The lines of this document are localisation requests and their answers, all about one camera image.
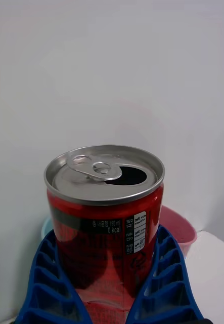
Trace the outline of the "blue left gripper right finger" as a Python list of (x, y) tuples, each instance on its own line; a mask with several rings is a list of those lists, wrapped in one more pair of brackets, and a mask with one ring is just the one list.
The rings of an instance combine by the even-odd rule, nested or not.
[(127, 323), (192, 323), (203, 319), (193, 297), (185, 259), (172, 234), (159, 226), (152, 269)]

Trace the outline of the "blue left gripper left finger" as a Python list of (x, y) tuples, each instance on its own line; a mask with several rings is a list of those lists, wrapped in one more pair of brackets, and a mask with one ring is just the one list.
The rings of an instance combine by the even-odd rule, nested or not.
[(60, 266), (53, 231), (41, 241), (33, 258), (26, 298), (14, 323), (92, 323)]

